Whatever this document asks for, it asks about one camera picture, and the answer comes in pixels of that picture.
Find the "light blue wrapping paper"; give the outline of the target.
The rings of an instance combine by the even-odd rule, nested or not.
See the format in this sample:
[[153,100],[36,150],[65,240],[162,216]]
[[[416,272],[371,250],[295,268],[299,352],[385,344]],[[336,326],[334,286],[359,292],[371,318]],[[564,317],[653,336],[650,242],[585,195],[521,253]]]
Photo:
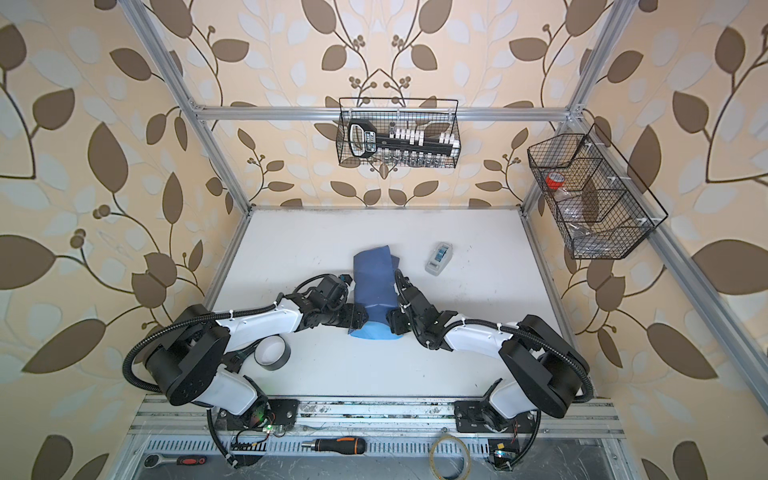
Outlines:
[[359,252],[353,259],[355,282],[354,302],[363,306],[368,315],[364,324],[349,335],[363,340],[397,340],[391,331],[387,314],[398,308],[394,272],[399,258],[391,254],[389,246]]

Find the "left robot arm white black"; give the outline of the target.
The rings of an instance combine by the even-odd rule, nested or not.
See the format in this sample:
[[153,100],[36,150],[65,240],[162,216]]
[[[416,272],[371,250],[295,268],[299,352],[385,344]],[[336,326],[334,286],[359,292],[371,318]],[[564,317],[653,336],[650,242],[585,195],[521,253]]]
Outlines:
[[234,355],[267,338],[318,326],[360,329],[369,315],[348,301],[351,284],[347,274],[321,274],[264,307],[216,313],[195,304],[131,348],[123,377],[173,406],[218,408],[253,424],[267,409],[267,395],[236,371]]

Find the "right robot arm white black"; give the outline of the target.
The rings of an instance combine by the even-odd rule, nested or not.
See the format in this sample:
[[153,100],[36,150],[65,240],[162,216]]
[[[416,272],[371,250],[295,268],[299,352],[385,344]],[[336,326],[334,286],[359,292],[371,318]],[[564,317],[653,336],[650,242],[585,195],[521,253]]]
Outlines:
[[410,331],[429,350],[472,352],[501,361],[511,374],[479,401],[482,424],[501,432],[515,417],[534,412],[562,418],[574,403],[595,396],[588,362],[540,317],[515,324],[438,310],[401,270],[394,273],[399,307],[388,315],[396,333]]

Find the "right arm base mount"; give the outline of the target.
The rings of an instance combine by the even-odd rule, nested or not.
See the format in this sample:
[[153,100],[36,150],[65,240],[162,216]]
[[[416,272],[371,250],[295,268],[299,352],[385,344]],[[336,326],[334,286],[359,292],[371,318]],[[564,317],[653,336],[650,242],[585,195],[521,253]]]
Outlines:
[[460,433],[499,433],[511,435],[531,433],[535,414],[523,412],[508,419],[493,409],[489,402],[459,400],[453,403],[456,430]]

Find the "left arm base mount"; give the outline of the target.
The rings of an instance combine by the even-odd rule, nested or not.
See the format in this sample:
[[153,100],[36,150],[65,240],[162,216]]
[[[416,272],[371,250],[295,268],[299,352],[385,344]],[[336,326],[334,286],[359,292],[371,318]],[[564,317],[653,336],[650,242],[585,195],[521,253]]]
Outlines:
[[214,416],[214,426],[218,430],[263,431],[266,427],[277,427],[279,430],[291,430],[298,418],[300,401],[294,398],[270,398],[258,400],[245,413],[233,415],[226,410],[220,410]]

